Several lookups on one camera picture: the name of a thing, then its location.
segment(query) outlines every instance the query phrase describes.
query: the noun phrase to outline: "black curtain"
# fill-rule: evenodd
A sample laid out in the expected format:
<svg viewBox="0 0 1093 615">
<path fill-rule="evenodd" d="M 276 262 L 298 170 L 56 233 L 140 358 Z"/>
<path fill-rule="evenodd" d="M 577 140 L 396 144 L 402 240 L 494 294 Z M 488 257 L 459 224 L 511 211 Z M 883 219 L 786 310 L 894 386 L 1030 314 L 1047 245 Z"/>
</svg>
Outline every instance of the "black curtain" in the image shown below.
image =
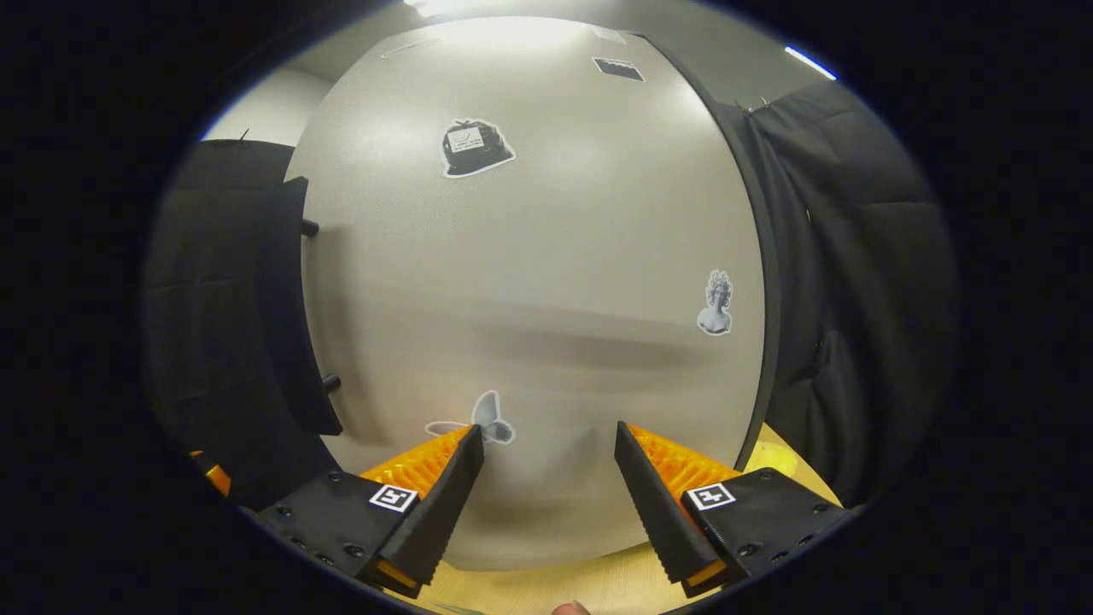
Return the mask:
<svg viewBox="0 0 1093 615">
<path fill-rule="evenodd" d="M 292 152 L 260 141 L 196 145 L 161 199 L 144 269 L 153 407 L 184 447 L 220 462 L 228 499 L 254 509 L 337 468 L 285 404 L 258 307 L 261 232 L 282 213 L 274 193 Z"/>
<path fill-rule="evenodd" d="M 844 505 L 860 504 L 904 469 L 952 382 L 957 274 L 942 208 L 898 138 L 838 82 L 718 110 L 776 244 L 766 422 Z"/>
</svg>

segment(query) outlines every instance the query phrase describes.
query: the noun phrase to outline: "statue bust sticker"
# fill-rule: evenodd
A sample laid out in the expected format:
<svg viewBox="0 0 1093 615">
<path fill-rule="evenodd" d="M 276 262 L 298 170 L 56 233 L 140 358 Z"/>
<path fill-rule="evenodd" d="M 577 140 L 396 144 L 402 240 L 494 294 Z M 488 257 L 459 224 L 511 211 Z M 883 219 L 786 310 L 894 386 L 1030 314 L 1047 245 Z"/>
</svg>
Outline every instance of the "statue bust sticker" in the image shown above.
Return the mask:
<svg viewBox="0 0 1093 615">
<path fill-rule="evenodd" d="M 732 329 L 729 303 L 732 300 L 732 282 L 725 271 L 714 269 L 706 282 L 706 309 L 698 312 L 698 329 L 714 338 L 725 335 Z"/>
</svg>

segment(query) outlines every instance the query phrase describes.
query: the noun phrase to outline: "ceiling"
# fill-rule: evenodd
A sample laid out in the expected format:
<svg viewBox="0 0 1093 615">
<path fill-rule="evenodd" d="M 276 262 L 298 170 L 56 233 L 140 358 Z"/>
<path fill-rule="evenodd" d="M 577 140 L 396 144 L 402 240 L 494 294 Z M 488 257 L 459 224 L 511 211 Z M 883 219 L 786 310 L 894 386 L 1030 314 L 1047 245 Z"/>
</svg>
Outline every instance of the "ceiling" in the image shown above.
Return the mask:
<svg viewBox="0 0 1093 615">
<path fill-rule="evenodd" d="M 439 3 L 447 12 L 423 17 L 413 7 L 391 2 L 314 45 L 287 66 L 336 82 L 388 36 L 459 19 L 518 15 L 557 17 L 645 34 L 675 56 L 714 97 L 726 103 L 757 106 L 762 98 L 773 100 L 825 79 L 787 54 L 785 42 L 776 35 L 695 1 L 422 1 L 425 7 Z"/>
</svg>

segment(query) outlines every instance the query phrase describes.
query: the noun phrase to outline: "butterfly sticker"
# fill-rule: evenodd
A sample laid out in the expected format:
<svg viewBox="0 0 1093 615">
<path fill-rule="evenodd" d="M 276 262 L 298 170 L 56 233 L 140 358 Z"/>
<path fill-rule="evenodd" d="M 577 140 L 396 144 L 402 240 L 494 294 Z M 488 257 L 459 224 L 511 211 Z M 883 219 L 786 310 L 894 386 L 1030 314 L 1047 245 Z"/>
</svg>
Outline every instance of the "butterfly sticker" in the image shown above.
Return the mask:
<svg viewBox="0 0 1093 615">
<path fill-rule="evenodd" d="M 486 442 L 508 445 L 516 438 L 516 431 L 507 421 L 501 418 L 501 397 L 496 391 L 486 391 L 479 398 L 471 411 L 471 423 L 482 428 L 482 438 Z M 437 421 L 425 426 L 431 436 L 444 436 L 467 427 L 466 423 Z"/>
</svg>

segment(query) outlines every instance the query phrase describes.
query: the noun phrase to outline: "wooden surface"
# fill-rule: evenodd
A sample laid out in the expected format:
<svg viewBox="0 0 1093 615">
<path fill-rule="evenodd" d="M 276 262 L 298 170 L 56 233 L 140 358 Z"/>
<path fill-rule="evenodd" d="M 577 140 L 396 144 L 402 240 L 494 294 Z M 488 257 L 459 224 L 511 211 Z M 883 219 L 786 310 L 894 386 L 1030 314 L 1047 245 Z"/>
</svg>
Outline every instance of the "wooden surface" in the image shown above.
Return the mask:
<svg viewBox="0 0 1093 615">
<path fill-rule="evenodd" d="M 745 472 L 760 468 L 774 468 L 839 504 L 815 471 L 765 424 Z M 642 615 L 663 613 L 706 595 L 687 600 L 679 586 L 668 582 L 656 553 L 645 543 L 577 564 L 528 570 L 467 571 L 442 561 L 418 600 L 397 598 L 436 613 L 453 613 L 438 606 L 446 604 L 486 615 L 549 615 L 555 606 L 578 600 L 595 615 Z"/>
</svg>

